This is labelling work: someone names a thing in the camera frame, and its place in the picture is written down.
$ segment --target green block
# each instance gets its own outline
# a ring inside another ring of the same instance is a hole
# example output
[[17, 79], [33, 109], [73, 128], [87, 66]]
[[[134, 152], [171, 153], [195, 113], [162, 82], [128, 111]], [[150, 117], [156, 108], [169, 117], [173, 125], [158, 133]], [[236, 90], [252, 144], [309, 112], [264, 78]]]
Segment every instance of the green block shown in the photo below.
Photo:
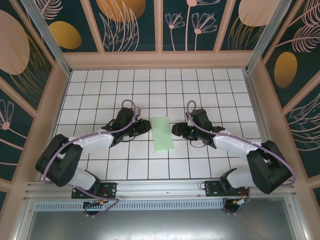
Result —
[[154, 151], [174, 149], [172, 134], [167, 116], [151, 118]]

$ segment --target flower illustration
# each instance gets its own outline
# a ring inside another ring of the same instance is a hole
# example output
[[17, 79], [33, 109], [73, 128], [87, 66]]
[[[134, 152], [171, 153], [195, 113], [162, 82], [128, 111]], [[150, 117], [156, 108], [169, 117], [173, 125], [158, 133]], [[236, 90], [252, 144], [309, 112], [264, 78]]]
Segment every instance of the flower illustration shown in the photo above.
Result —
[[205, 0], [186, 0], [186, 3], [190, 6], [190, 7], [195, 7], [197, 5], [211, 5], [211, 4], [217, 4], [219, 3], [220, 0], [209, 0], [209, 1], [205, 1]]
[[3, 99], [0, 100], [0, 129], [8, 130], [10, 128], [10, 121], [14, 114], [15, 105], [8, 101], [7, 107]]
[[217, 25], [214, 25], [216, 20], [214, 17], [214, 13], [202, 14], [199, 19], [199, 13], [192, 14], [192, 25], [195, 33], [195, 42], [194, 42], [194, 50], [197, 51], [197, 38], [199, 34], [207, 34], [212, 33], [217, 30]]
[[170, 13], [165, 15], [165, 20], [166, 23], [168, 24], [169, 28], [170, 28], [170, 34], [171, 34], [171, 42], [172, 42], [172, 47], [173, 47], [173, 51], [176, 51], [175, 49], [175, 44], [174, 44], [174, 38], [172, 36], [172, 29], [177, 29], [177, 28], [181, 28], [185, 26], [185, 22], [183, 21], [183, 18], [181, 16], [181, 13], [179, 14], [172, 14], [172, 16], [170, 15]]

